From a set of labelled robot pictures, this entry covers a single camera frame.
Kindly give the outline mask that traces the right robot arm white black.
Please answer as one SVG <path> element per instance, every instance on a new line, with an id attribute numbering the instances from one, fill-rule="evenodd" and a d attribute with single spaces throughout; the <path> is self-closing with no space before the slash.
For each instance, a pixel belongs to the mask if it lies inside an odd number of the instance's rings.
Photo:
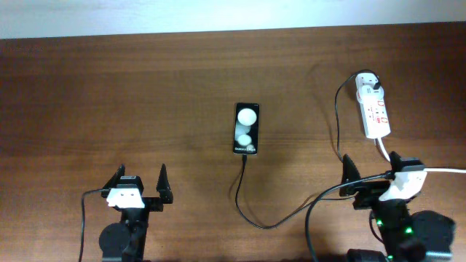
<path id="1" fill-rule="evenodd" d="M 369 220 L 375 221 L 380 241 L 386 253 L 375 250 L 350 249 L 350 262 L 379 261 L 449 261 L 456 223 L 432 210 L 411 214 L 408 203 L 421 191 L 427 172 L 417 158 L 403 158 L 390 153 L 391 170 L 381 181 L 363 182 L 348 155 L 342 158 L 341 197 L 353 196 L 355 210 L 370 210 Z"/>

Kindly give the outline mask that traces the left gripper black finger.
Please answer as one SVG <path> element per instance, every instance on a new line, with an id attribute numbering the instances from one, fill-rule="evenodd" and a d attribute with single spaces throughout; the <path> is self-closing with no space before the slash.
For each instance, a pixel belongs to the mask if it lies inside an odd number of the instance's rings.
<path id="1" fill-rule="evenodd" d="M 125 165 L 120 164 L 117 171 L 112 175 L 112 177 L 103 186 L 102 188 L 103 191 L 100 193 L 100 196 L 106 199 L 109 195 L 110 190 L 117 186 L 119 179 L 124 175 L 125 175 Z"/>
<path id="2" fill-rule="evenodd" d="M 164 204 L 173 203 L 173 192 L 168 181 L 167 168 L 165 164 L 162 164 L 161 166 L 156 190 L 159 193 L 159 198 L 162 200 Z"/>

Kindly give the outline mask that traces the black Galaxy flip phone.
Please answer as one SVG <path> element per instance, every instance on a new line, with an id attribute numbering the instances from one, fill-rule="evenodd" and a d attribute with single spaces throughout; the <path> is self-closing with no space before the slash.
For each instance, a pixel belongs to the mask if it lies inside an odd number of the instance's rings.
<path id="1" fill-rule="evenodd" d="M 260 106 L 257 103 L 236 103 L 234 118 L 234 154 L 257 155 Z"/>

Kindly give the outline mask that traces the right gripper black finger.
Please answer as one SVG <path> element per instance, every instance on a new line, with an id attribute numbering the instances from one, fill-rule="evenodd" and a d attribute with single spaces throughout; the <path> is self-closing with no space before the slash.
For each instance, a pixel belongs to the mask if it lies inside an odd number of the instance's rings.
<path id="1" fill-rule="evenodd" d="M 355 166 L 355 163 L 351 160 L 348 154 L 343 156 L 343 173 L 341 178 L 341 184 L 354 182 L 361 179 L 360 173 Z M 349 197 L 358 192 L 359 183 L 354 183 L 339 189 L 339 196 Z"/>
<path id="2" fill-rule="evenodd" d="M 395 151 L 389 154 L 392 173 L 400 172 L 403 169 L 403 160 L 401 156 Z"/>

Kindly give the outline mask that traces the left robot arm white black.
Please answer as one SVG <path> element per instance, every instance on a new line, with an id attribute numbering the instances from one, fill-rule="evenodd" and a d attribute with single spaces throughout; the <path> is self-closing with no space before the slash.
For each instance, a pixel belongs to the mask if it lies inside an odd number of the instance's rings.
<path id="1" fill-rule="evenodd" d="M 121 213 L 120 221 L 105 227 L 99 236 L 103 261 L 142 261 L 149 215 L 162 212 L 173 203 L 173 193 L 167 179 L 167 169 L 161 166 L 156 190 L 158 196 L 143 195 L 142 179 L 126 175 L 122 164 L 103 186 L 101 196 L 107 205 Z"/>

